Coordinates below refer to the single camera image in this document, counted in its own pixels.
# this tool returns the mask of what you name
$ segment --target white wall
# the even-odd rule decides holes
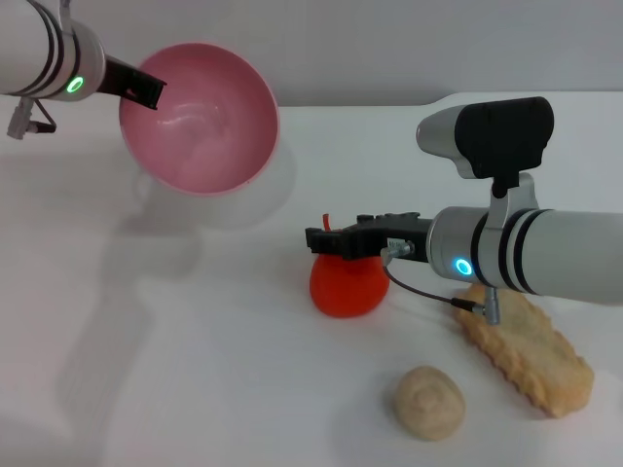
[[[621,0],[74,0],[108,53],[246,56],[281,104],[406,104],[456,90],[616,90]]]

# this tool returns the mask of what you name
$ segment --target white table surface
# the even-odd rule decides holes
[[[225,198],[141,175],[117,101],[51,105],[56,136],[0,144],[2,467],[620,466],[623,310],[538,299],[596,373],[582,412],[545,419],[444,307],[392,287],[373,314],[336,321],[309,298],[304,229],[332,214],[487,205],[489,184],[422,153],[437,109],[282,109],[270,168]],[[556,129],[533,172],[541,206],[620,211],[623,93],[545,92]],[[0,101],[0,126],[16,102]],[[425,290],[461,284],[424,264]],[[386,407],[422,364],[462,388],[467,417],[443,443],[409,438]]]

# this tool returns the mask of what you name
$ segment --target robotic arm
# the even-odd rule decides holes
[[[490,324],[500,319],[497,288],[623,304],[623,214],[540,209],[523,173],[541,164],[553,129],[554,113],[542,97],[434,114],[418,127],[420,148],[452,160],[462,178],[493,178],[489,208],[448,207],[433,220],[418,213],[359,216],[342,231],[307,229],[308,247],[347,260],[400,250],[442,277],[482,283],[488,299],[480,310]]]
[[[20,97],[9,136],[55,132],[40,99],[73,102],[95,92],[156,109],[165,82],[107,55],[94,33],[72,19],[70,0],[0,0],[0,94]],[[31,122],[34,105],[48,118]]]

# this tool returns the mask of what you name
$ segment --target cookie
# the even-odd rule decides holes
[[[463,297],[481,304],[485,287],[473,285]],[[534,406],[556,418],[584,408],[593,389],[593,370],[523,294],[499,290],[498,298],[498,326],[457,308],[456,319],[467,337]]]
[[[405,375],[393,398],[400,423],[414,436],[440,441],[455,433],[465,418],[465,401],[445,373],[418,367]]]

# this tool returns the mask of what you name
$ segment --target pink bowl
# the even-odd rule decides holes
[[[222,195],[251,182],[279,139],[275,98],[238,55],[182,44],[149,57],[141,70],[167,82],[153,111],[122,99],[129,150],[154,178],[189,195]]]

